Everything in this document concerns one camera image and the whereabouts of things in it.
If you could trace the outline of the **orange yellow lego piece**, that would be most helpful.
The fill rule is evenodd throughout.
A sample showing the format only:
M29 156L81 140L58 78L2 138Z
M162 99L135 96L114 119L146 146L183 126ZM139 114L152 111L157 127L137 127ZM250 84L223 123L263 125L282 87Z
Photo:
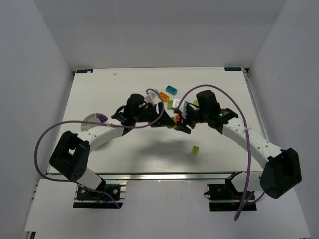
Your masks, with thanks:
M177 123L178 123L179 120L180 120L180 116L179 116L178 114L176 114L176 115L174 116L173 120L174 120L174 123L175 123L175 126L173 126L173 129L177 129L177 128L178 128Z

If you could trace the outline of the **purple lego brick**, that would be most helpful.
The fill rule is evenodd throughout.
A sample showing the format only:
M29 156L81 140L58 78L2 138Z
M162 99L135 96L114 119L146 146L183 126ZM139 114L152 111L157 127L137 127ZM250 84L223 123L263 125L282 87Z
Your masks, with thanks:
M97 116L97 119L101 122L101 123L104 123L108 120L108 118L104 115L98 115Z

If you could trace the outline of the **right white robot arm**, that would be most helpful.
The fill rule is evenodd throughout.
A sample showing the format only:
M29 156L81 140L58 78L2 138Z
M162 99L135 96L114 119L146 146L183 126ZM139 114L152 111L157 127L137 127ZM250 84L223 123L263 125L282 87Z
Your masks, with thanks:
M207 123L251 153L263 170L251 174L249 191L263 191L277 199L301 182L299 155L294 149L282 149L246 127L242 117L229 108L220 107L211 90L202 91L196 97L199 105L194 107L173 100L172 109L179 115L177 127L190 133L196 124Z

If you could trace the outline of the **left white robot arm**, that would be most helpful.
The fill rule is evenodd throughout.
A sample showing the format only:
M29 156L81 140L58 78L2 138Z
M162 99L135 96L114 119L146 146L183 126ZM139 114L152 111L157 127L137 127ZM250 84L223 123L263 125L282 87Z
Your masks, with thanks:
M152 127L175 125L174 120L164 110L163 103L157 105L140 94L132 94L126 105L117 109L111 116L111 124L120 127L96 126L80 133L66 131L62 134L49 160L70 182L75 182L96 191L105 190L105 180L87 168L89 154L112 139L130 132L138 122L152 123Z

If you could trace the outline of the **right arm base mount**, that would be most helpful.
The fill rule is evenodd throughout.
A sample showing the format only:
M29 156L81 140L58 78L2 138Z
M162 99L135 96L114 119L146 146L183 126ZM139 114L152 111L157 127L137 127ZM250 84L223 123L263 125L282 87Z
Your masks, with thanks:
M226 184L208 184L204 196L211 212L235 212L240 207L242 192L235 192Z

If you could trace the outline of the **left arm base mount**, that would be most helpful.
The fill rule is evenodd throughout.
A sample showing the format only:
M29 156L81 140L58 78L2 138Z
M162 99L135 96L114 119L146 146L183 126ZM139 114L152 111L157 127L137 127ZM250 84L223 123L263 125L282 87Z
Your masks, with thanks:
M81 186L78 186L74 197L73 208L120 209L125 199L126 185L106 184L104 191L116 201L117 205L108 195L91 192Z

